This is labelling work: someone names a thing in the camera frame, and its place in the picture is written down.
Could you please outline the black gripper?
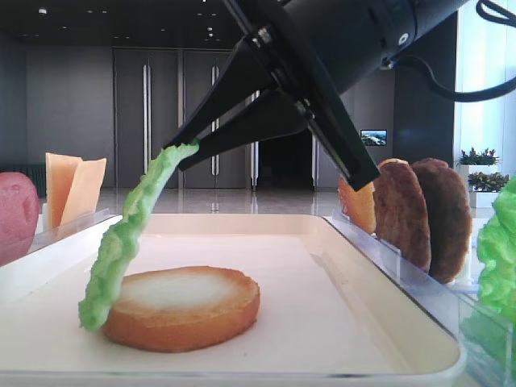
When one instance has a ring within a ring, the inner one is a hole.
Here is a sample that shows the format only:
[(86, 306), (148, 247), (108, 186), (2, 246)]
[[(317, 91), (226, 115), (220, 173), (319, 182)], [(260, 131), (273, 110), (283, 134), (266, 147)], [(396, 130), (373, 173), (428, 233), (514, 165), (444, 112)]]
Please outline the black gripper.
[[(308, 126), (353, 189), (374, 181), (380, 173), (340, 96), (397, 53), (398, 39), (407, 28), (407, 3), (227, 1), (225, 5), (245, 37), (167, 145), (191, 143), (257, 90), (271, 89), (278, 82), (286, 94), (280, 90), (261, 94), (201, 138), (198, 151), (179, 169), (185, 171), (240, 146), (294, 135)], [(262, 63), (264, 58), (277, 81)]]

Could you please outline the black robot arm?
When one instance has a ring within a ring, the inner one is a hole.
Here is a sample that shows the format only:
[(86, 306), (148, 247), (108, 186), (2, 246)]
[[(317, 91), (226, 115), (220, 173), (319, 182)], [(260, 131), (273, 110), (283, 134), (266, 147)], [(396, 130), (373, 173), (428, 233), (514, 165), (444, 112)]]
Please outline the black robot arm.
[(347, 183), (378, 177), (341, 95), (460, 8), (458, 1), (229, 1), (243, 31), (173, 144), (199, 142), (179, 167), (310, 130)]

